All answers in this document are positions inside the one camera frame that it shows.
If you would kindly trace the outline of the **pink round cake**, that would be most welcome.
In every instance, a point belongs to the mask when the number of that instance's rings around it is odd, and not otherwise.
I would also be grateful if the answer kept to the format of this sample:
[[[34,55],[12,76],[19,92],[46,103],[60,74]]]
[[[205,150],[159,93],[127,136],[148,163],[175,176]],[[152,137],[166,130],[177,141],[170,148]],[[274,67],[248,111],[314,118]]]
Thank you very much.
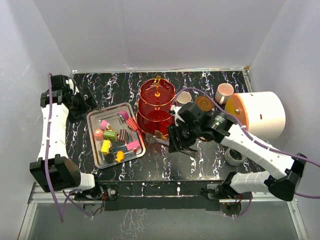
[[[94,133],[93,133],[94,139],[95,139],[96,141],[102,141],[102,140],[104,139],[103,134],[104,134],[104,131],[103,131],[103,130],[101,130],[101,129],[96,129],[96,130],[94,131]]]

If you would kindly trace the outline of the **red three-tier dessert stand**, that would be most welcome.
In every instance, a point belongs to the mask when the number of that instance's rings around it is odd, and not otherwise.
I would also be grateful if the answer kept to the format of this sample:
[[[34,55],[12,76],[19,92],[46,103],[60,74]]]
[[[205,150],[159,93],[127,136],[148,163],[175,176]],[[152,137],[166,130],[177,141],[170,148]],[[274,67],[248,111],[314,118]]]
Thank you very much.
[[[159,75],[142,84],[137,101],[136,121],[143,133],[154,134],[159,131],[168,135],[168,126],[174,123],[169,110],[175,96],[174,85]]]

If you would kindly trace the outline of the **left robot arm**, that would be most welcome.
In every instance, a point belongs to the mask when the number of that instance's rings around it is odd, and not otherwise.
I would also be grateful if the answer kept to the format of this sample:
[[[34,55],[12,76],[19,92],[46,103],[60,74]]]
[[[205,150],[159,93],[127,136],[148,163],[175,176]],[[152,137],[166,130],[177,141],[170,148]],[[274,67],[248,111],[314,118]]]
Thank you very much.
[[[50,75],[49,89],[40,96],[43,118],[41,148],[29,171],[44,192],[76,189],[93,200],[103,195],[102,185],[91,173],[83,173],[67,154],[67,121],[76,122],[97,108],[91,91],[78,89],[66,75]]]

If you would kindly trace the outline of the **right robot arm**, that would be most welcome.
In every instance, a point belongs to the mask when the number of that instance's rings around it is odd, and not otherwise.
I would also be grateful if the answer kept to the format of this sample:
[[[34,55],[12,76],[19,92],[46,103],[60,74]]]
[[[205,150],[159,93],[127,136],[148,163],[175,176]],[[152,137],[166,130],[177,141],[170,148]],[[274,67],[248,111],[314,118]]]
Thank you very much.
[[[233,199],[247,192],[271,193],[280,200],[293,200],[303,176],[306,157],[286,155],[248,133],[233,116],[225,112],[206,113],[195,103],[172,105],[169,114],[174,123],[167,128],[171,153],[192,150],[197,139],[204,138],[239,152],[260,165],[262,172],[231,172],[222,184],[210,190],[212,195]]]

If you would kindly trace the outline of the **stainless steel tray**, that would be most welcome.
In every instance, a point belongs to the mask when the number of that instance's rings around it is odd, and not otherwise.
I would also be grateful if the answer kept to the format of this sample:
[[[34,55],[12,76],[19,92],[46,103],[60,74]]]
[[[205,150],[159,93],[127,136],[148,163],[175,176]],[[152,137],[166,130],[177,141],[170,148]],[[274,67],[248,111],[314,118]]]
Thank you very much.
[[[146,152],[133,109],[127,102],[90,112],[87,125],[94,163],[99,169],[137,159]]]

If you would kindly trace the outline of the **pink cupcake with topping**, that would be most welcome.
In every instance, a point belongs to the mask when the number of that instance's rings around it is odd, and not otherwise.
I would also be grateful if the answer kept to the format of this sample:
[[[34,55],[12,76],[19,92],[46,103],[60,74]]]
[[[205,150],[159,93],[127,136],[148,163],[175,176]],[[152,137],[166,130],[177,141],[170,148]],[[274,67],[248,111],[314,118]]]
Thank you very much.
[[[110,124],[107,120],[103,119],[100,121],[100,130],[105,131],[110,129]]]

